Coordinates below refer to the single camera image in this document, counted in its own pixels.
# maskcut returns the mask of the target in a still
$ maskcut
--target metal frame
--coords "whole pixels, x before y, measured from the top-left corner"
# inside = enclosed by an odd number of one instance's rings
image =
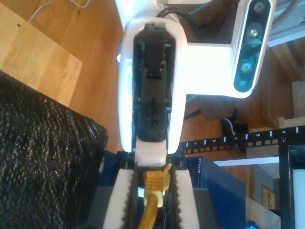
[[[180,150],[185,156],[190,156],[204,152],[236,149],[237,143],[245,147],[279,145],[279,157],[277,158],[280,168],[281,227],[295,229],[293,169],[299,167],[299,163],[295,163],[296,156],[290,152],[290,146],[305,145],[305,125],[183,142],[180,144]]]
[[[180,143],[180,150],[186,156],[198,153],[237,149],[237,144],[245,147],[289,146],[305,144],[305,125],[278,130],[261,131],[242,135],[209,138]]]

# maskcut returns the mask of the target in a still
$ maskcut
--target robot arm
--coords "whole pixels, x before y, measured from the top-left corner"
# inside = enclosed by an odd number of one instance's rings
[[[171,82],[172,104],[167,130],[167,152],[172,154],[179,144],[187,94],[225,95],[235,98],[246,98],[251,94],[261,70],[275,5],[275,0],[240,1],[232,43],[205,44],[187,43],[184,30],[174,17],[164,19],[144,16],[145,12],[150,15],[152,9],[158,7],[154,1],[146,2],[141,16],[135,16],[127,23],[122,41],[119,122],[124,150],[131,152],[135,149],[132,134],[135,133],[132,131],[135,103],[133,85],[136,84],[134,39],[144,30],[145,25],[163,24],[164,30],[175,42],[175,50],[169,57],[174,64]]]
[[[173,225],[198,229],[189,173],[168,169],[166,164],[167,154],[175,153],[179,145],[186,95],[246,98],[251,94],[276,2],[241,0],[231,44],[188,43],[175,15],[156,17],[163,10],[156,0],[116,3],[124,28],[119,68],[120,135],[124,150],[135,153],[136,169],[120,170],[104,228],[134,227],[132,206],[137,188],[144,183],[144,197],[155,194],[158,206],[163,203],[163,191],[169,188],[176,219]],[[152,190],[150,177],[152,183],[159,180],[163,187]]]

